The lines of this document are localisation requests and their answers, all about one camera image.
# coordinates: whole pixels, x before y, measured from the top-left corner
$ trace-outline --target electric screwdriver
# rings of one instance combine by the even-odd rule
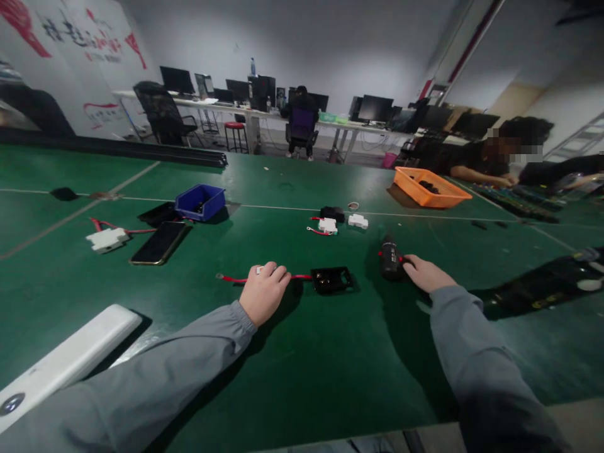
[[[405,278],[406,272],[403,269],[403,263],[406,260],[403,254],[398,251],[396,244],[390,235],[384,237],[382,248],[379,251],[379,270],[387,280],[401,281]]]

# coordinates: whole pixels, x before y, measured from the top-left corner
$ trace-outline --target gray jacket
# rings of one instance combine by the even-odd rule
[[[522,380],[480,300],[460,286],[433,300],[432,331],[472,452],[570,451]],[[0,437],[7,452],[140,452],[233,363],[256,329],[239,302],[116,367],[49,397]]]

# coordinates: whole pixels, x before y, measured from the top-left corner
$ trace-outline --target white power strip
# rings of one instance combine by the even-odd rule
[[[142,319],[111,305],[0,391],[0,433],[51,394],[85,378]]]

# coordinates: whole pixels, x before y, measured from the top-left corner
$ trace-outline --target black hair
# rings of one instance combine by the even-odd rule
[[[499,127],[499,137],[516,137],[526,146],[543,145],[553,127],[543,118],[516,116]]]

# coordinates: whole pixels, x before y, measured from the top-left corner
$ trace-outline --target orange plastic basket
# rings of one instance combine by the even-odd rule
[[[420,206],[426,208],[452,208],[464,200],[472,199],[469,193],[429,170],[396,167],[395,171],[394,183]],[[421,186],[420,181],[431,183],[439,190],[439,194],[433,194]]]

